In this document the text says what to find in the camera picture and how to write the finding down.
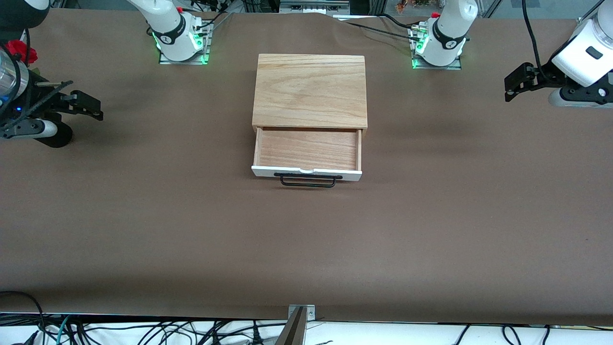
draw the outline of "open drawer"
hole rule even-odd
[[[256,176],[358,181],[362,130],[258,127],[251,167]],[[331,187],[313,185],[313,187]]]

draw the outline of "white floor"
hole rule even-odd
[[[278,323],[279,321],[262,321],[260,325],[266,323]],[[93,327],[129,327],[133,325],[154,325],[154,324],[100,324],[91,325]],[[213,322],[194,322],[197,331],[206,332]],[[252,326],[250,321],[232,322],[220,333],[227,333]],[[262,338],[278,336],[282,326],[262,327],[260,334]],[[374,323],[374,322],[309,322],[307,325],[305,345],[321,345],[332,341],[330,345],[453,345],[457,341],[459,334],[464,326],[461,325],[434,325],[434,324],[398,324],[398,323]],[[136,345],[139,339],[149,330],[149,328],[136,328],[132,330],[95,330],[90,334],[102,345]],[[523,345],[541,345],[545,329],[515,327],[517,334]],[[22,343],[36,331],[34,326],[0,327],[0,345],[13,345]],[[510,331],[509,337],[514,340]],[[157,345],[161,342],[163,333],[151,340],[149,345]],[[53,345],[47,337],[47,344]],[[244,336],[228,337],[221,341],[224,345],[245,344],[248,341]],[[168,345],[189,345],[194,338],[187,336],[172,335],[168,339]],[[36,338],[34,345],[41,345],[41,335]],[[466,332],[460,345],[505,345],[507,344],[502,337],[501,327],[498,326],[471,326]],[[570,345],[570,344],[589,344],[589,345],[611,345],[613,344],[613,331],[599,330],[575,330],[575,329],[551,329],[546,345]]]

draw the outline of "red rose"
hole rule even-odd
[[[21,62],[23,63],[26,62],[26,49],[28,48],[28,46],[25,43],[23,43],[22,41],[19,41],[18,39],[14,39],[12,41],[9,41],[9,43],[6,44],[6,47],[9,49],[11,55],[15,55],[19,53],[21,55]],[[31,64],[35,62],[36,60],[38,60],[38,55],[36,55],[36,50],[30,48],[30,56],[29,56],[28,64]]]

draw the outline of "silver cylinder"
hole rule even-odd
[[[26,86],[28,86],[28,68],[21,61],[17,62],[17,66],[19,66],[19,71],[21,72],[20,80],[17,80],[17,73],[13,61],[4,50],[0,49],[0,99],[2,102],[8,100],[11,90],[15,87],[19,88],[17,95],[15,95],[17,98],[26,90]]]

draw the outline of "table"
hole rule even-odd
[[[533,26],[545,60],[574,22]],[[504,77],[533,61],[522,21],[477,20],[461,71],[413,70],[402,39],[318,14],[234,15],[208,66],[160,66],[146,27],[61,9],[32,30],[33,67],[105,120],[65,116],[62,149],[0,145],[3,290],[48,312],[612,322],[612,115],[552,107],[548,90],[504,102]],[[259,53],[365,56],[360,182],[253,176]]]

